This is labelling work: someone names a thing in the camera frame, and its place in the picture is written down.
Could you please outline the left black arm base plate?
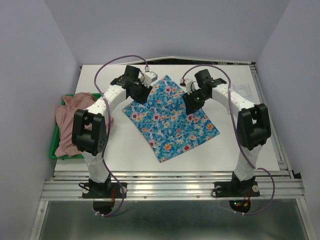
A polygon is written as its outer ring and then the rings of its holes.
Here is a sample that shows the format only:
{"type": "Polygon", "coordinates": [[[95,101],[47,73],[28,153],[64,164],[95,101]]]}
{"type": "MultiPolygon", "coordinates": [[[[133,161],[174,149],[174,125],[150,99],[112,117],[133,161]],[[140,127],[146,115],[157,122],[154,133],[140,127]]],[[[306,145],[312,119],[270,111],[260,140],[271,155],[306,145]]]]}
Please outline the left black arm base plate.
{"type": "Polygon", "coordinates": [[[80,182],[83,199],[120,199],[127,197],[127,183],[120,186],[117,182],[94,183],[80,182]]]}

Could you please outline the pink skirt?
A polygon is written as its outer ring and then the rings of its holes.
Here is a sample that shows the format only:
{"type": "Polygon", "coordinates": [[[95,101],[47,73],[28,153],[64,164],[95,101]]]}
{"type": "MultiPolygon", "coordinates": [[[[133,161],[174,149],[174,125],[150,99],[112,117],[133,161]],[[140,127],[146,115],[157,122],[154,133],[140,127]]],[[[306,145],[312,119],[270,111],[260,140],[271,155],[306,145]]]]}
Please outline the pink skirt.
{"type": "Polygon", "coordinates": [[[113,118],[108,119],[102,97],[88,92],[64,95],[55,107],[56,129],[52,139],[52,159],[102,157],[108,143],[113,118]]]}

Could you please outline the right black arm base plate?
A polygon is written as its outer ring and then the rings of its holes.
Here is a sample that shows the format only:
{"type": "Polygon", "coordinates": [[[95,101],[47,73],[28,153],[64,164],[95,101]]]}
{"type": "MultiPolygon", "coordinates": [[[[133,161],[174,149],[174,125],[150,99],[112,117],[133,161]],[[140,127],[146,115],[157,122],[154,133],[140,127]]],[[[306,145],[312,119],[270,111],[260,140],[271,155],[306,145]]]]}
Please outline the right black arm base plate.
{"type": "Polygon", "coordinates": [[[216,198],[259,197],[261,195],[256,181],[217,181],[213,184],[216,198]]]}

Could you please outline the blue floral skirt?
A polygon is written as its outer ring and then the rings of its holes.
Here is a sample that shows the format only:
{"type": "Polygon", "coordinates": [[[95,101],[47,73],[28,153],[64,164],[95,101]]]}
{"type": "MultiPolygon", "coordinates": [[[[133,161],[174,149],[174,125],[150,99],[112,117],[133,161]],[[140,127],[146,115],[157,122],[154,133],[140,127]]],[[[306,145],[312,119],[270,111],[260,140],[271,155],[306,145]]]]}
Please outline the blue floral skirt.
{"type": "Polygon", "coordinates": [[[153,85],[145,104],[133,101],[122,110],[147,140],[160,163],[220,134],[202,109],[186,113],[184,93],[166,75],[153,85]]]}

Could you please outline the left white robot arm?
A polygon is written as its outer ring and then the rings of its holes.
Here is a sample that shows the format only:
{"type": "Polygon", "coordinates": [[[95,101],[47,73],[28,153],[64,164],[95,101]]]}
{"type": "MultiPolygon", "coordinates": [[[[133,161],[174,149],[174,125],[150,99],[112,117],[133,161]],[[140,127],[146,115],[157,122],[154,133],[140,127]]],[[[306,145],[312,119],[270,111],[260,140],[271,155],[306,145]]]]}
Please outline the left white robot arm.
{"type": "Polygon", "coordinates": [[[94,185],[94,191],[100,197],[111,193],[111,184],[107,182],[111,174],[104,165],[111,113],[127,98],[145,104],[153,88],[151,83],[157,79],[158,75],[150,71],[148,66],[141,73],[139,68],[128,65],[124,74],[112,80],[96,102],[74,113],[71,142],[84,157],[89,170],[89,183],[94,185]]]}

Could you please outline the aluminium table frame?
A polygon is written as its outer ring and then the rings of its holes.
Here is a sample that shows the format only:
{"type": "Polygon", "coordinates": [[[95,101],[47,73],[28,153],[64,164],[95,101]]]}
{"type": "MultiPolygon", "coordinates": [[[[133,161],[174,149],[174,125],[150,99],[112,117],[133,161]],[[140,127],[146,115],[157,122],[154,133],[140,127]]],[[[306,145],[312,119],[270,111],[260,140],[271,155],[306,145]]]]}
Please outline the aluminium table frame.
{"type": "Polygon", "coordinates": [[[228,200],[213,198],[214,183],[228,181],[236,167],[239,150],[230,116],[218,102],[206,102],[204,111],[220,134],[212,140],[163,163],[122,109],[115,120],[107,150],[107,165],[128,186],[118,216],[96,216],[93,201],[82,197],[79,182],[89,173],[81,159],[58,160],[53,176],[42,188],[33,240],[121,239],[239,239],[317,240],[301,179],[292,168],[276,132],[263,146],[256,172],[260,197],[252,209],[274,200],[265,211],[242,216],[230,210],[228,200]]]}

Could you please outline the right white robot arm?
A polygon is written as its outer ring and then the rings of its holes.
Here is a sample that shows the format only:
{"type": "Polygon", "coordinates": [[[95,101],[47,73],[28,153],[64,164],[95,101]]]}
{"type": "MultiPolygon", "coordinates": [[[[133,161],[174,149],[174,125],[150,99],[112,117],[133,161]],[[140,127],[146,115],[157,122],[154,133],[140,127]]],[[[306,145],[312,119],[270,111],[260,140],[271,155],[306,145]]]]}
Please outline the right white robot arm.
{"type": "Polygon", "coordinates": [[[227,80],[214,79],[207,69],[200,70],[194,77],[198,88],[185,75],[180,85],[186,88],[182,96],[186,114],[200,110],[207,100],[215,100],[229,112],[235,139],[239,147],[239,157],[235,170],[235,180],[230,182],[231,192],[242,195],[248,190],[248,183],[254,178],[256,162],[262,146],[271,137],[268,107],[264,103],[255,104],[232,90],[231,78],[221,70],[227,80]]]}

